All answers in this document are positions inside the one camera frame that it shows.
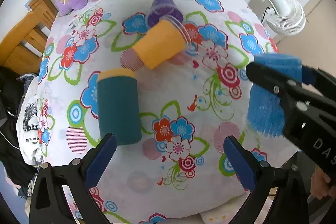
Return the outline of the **person's hand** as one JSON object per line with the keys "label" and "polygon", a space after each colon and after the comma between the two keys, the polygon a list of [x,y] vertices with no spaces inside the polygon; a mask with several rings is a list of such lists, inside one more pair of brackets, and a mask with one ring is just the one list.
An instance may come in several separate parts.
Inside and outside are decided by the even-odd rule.
{"label": "person's hand", "polygon": [[316,165],[310,182],[311,195],[319,200],[326,196],[335,198],[333,189],[328,187],[329,182],[331,182],[329,176]]}

